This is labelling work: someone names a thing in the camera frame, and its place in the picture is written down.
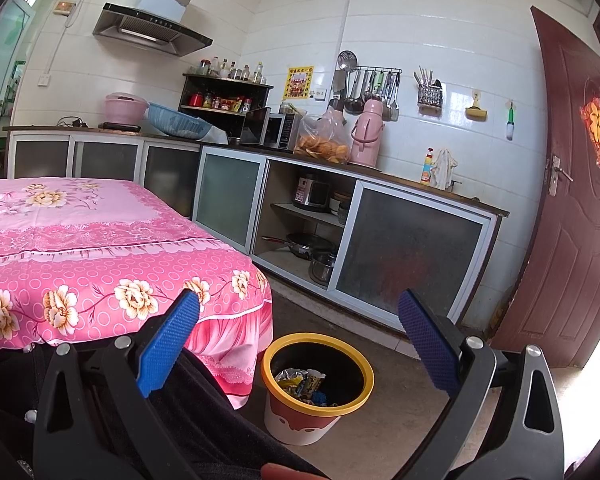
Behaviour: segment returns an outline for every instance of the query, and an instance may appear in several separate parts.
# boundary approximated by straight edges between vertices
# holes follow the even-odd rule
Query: floral tablecloth
[[[241,406],[272,341],[247,256],[131,182],[0,180],[0,349],[136,332],[183,288],[201,305],[186,348]]]

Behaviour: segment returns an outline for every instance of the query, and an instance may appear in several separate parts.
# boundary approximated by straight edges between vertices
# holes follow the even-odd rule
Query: cabinet door
[[[351,214],[334,293],[399,327],[397,300],[410,288],[434,313],[456,321],[484,259],[490,220],[366,182],[356,186]]]
[[[200,152],[145,143],[144,187],[182,216],[191,217]]]
[[[69,137],[23,137],[11,137],[8,178],[67,176]]]
[[[138,181],[139,143],[75,139],[74,177]]]
[[[200,158],[194,220],[248,253],[253,238],[266,157],[205,148]]]

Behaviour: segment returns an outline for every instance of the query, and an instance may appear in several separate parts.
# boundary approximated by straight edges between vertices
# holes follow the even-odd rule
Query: pink thermos
[[[353,146],[349,162],[371,168],[376,166],[380,150],[380,137],[384,129],[382,107],[383,104],[375,99],[369,99],[366,102],[365,111],[360,114],[351,132]]]

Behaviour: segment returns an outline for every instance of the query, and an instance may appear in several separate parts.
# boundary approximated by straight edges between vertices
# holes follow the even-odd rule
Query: trash can
[[[287,368],[312,368],[325,374],[320,391],[337,406],[312,406],[287,394],[275,380]],[[334,337],[313,333],[275,340],[264,353],[262,378],[268,390],[265,426],[275,439],[295,446],[319,440],[341,416],[362,407],[374,387],[371,365],[359,351]]]

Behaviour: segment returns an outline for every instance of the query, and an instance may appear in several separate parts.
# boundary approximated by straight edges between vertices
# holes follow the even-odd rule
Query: frosted glass panel
[[[190,218],[196,189],[199,152],[149,147],[144,187]]]
[[[66,176],[68,140],[19,140],[16,143],[15,178]]]
[[[259,169],[257,162],[207,155],[197,221],[244,246]]]
[[[82,145],[82,167],[78,174],[77,159],[80,156],[80,145]],[[135,144],[76,142],[74,176],[132,181],[137,150]]]
[[[392,314],[410,288],[446,316],[474,254],[481,224],[365,189],[337,289]]]

